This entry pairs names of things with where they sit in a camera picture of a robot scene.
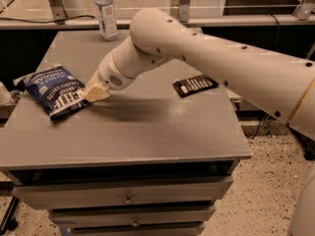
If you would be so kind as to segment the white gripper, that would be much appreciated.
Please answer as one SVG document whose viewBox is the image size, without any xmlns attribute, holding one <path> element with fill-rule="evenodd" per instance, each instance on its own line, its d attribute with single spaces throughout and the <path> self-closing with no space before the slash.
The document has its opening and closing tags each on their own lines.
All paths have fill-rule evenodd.
<svg viewBox="0 0 315 236">
<path fill-rule="evenodd" d="M 132 80 L 123 75 L 115 65 L 113 53 L 114 50 L 111 50 L 103 57 L 97 71 L 86 83 L 84 99 L 88 102 L 96 102 L 109 97 L 108 87 L 104 88 L 102 84 L 109 86 L 111 89 L 122 90 L 132 83 Z"/>
</svg>

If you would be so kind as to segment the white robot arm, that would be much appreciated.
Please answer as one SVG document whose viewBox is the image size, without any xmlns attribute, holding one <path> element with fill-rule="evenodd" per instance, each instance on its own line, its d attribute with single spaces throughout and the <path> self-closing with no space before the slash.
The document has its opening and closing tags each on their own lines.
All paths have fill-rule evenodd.
<svg viewBox="0 0 315 236">
<path fill-rule="evenodd" d="M 85 99 L 109 97 L 142 73 L 177 59 L 315 140 L 312 61 L 197 33 L 159 9 L 135 14 L 130 36 L 110 51 L 86 84 Z"/>
</svg>

